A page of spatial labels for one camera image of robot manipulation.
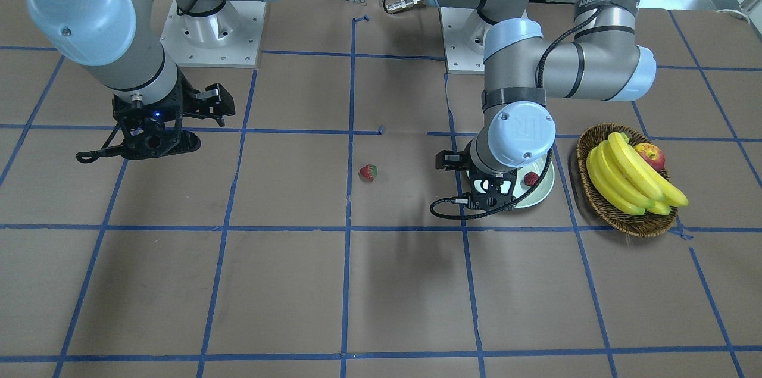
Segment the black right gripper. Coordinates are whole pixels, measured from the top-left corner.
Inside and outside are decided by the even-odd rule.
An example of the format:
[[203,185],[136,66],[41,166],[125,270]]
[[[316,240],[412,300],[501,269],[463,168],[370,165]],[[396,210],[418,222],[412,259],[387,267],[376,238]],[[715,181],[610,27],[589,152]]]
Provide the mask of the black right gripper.
[[212,118],[224,126],[224,118],[235,113],[234,99],[221,83],[198,91],[179,74],[174,88],[154,104],[128,104],[113,99],[113,115],[124,139],[121,145],[112,147],[112,155],[143,160],[195,152],[201,147],[201,140],[183,129],[183,117]]

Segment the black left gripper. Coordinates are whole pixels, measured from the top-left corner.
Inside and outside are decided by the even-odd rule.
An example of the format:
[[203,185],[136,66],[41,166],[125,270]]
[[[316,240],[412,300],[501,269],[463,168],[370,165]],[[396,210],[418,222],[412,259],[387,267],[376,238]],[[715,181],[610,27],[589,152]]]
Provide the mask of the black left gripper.
[[514,209],[518,203],[517,197],[514,196],[516,169],[501,174],[485,173],[471,160],[469,150],[443,150],[435,157],[435,167],[438,170],[465,173],[469,181],[468,192],[435,200],[435,205],[457,204],[469,210],[501,212]]

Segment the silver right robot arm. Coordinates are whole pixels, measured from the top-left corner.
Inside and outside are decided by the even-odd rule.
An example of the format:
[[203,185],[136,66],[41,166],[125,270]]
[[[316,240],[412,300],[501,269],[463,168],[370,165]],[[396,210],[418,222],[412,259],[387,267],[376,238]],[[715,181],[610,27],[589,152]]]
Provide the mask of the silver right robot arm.
[[[229,50],[251,43],[251,25],[234,2],[174,0],[174,17],[195,50]],[[30,19],[66,58],[113,95],[116,125],[103,146],[79,152],[84,164],[102,157],[144,160],[195,152],[199,137],[183,118],[211,118],[219,126],[236,112],[220,83],[198,90],[150,28],[154,0],[27,0]]]

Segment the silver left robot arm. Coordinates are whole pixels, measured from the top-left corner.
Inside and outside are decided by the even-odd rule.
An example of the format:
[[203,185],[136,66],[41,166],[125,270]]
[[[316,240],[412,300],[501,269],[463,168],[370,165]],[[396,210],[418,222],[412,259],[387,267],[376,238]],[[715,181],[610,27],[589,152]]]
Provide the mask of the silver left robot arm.
[[511,210],[525,199],[518,172],[551,163],[554,118],[548,98],[635,101],[655,80],[653,53],[636,44],[639,0],[576,0],[574,25],[556,40],[524,16],[529,0],[426,0],[433,7],[476,10],[488,25],[483,39],[484,124],[462,152],[443,151],[436,168],[463,172],[467,191],[447,204],[478,217]]

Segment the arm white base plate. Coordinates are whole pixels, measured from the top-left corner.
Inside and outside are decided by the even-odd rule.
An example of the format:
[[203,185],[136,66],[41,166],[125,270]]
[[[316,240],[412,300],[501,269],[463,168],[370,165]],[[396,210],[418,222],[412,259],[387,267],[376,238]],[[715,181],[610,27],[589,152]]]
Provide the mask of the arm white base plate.
[[476,9],[441,7],[440,15],[449,74],[481,75],[485,49],[490,56],[506,45],[542,36],[541,25],[526,14],[495,25],[482,19]]
[[256,68],[267,4],[229,1],[208,17],[180,17],[173,3],[163,31],[163,47],[188,68]]

